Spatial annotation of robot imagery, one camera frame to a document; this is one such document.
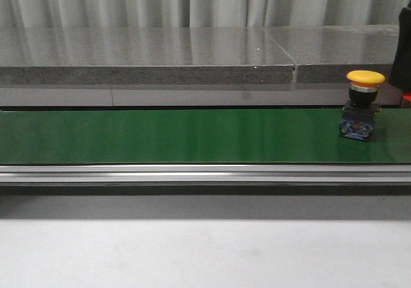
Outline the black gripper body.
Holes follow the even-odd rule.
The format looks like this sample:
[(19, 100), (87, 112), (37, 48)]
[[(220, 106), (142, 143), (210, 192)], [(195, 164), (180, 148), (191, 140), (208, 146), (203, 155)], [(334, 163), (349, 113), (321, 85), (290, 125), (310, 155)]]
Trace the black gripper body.
[(389, 83), (402, 92), (410, 92), (410, 6), (399, 14), (399, 38)]

